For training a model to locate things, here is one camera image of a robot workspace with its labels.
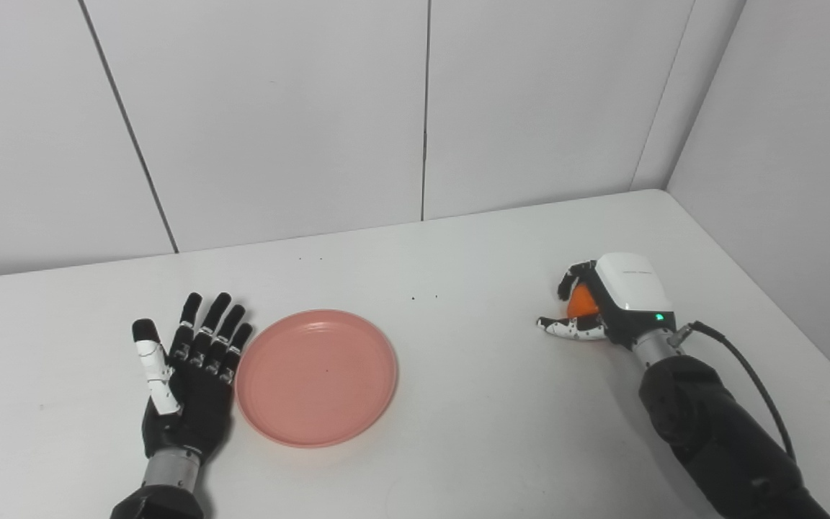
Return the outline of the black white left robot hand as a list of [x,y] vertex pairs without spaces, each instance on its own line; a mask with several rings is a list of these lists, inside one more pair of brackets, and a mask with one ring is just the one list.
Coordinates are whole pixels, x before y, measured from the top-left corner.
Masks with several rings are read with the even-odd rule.
[[230,430],[233,384],[254,330],[230,293],[219,293],[198,321],[202,302],[200,293],[188,295],[169,347],[151,319],[132,324],[149,388],[141,426],[148,458],[181,449],[207,462]]

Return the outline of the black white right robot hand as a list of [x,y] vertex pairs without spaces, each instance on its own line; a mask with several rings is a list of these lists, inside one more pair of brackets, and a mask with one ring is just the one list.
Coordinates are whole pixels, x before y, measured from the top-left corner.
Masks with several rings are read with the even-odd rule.
[[612,252],[570,266],[557,287],[566,316],[537,327],[574,341],[608,340],[630,350],[649,332],[675,333],[673,305],[650,260]]

